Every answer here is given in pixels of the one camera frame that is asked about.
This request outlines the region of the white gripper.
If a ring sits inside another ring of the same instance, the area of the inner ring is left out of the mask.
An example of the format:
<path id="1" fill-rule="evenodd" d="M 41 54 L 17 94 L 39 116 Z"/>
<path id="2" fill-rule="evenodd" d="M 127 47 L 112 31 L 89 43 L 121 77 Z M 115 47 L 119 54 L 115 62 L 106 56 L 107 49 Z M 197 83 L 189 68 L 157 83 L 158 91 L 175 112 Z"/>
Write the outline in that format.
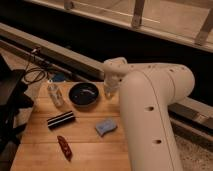
<path id="1" fill-rule="evenodd" d="M 111 99 L 115 95 L 115 90 L 118 88 L 122 78 L 117 75 L 108 74 L 104 79 L 104 94 L 107 99 Z"/>

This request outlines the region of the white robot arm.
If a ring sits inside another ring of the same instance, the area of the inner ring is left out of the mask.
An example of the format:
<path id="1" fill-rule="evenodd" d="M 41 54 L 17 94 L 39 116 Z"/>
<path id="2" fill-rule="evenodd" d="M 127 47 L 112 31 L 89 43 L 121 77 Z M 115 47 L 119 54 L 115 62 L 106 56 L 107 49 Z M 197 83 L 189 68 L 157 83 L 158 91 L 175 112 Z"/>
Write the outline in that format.
<path id="1" fill-rule="evenodd" d="M 195 78 L 181 64 L 103 63 L 105 96 L 119 96 L 131 171 L 183 171 L 168 106 L 192 92 Z"/>

